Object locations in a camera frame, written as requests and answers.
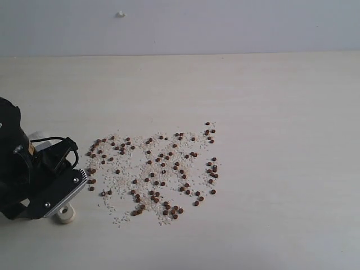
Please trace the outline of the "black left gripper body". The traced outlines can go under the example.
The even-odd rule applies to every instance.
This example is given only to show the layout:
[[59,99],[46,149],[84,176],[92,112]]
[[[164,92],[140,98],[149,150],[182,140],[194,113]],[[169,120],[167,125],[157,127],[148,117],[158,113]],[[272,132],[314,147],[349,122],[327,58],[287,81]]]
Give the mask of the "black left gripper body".
[[58,140],[33,155],[33,165],[29,170],[28,196],[34,197],[48,187],[56,178],[78,163],[77,144],[69,137],[47,137],[32,139],[31,143]]

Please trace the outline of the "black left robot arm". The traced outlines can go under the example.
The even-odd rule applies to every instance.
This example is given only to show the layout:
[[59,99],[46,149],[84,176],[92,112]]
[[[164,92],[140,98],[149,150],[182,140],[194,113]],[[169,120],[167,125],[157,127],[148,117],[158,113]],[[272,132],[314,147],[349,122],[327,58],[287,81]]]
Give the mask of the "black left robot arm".
[[36,150],[20,126],[19,107],[1,99],[1,213],[10,220],[52,216],[85,184],[84,171],[67,156],[77,153],[69,137]]

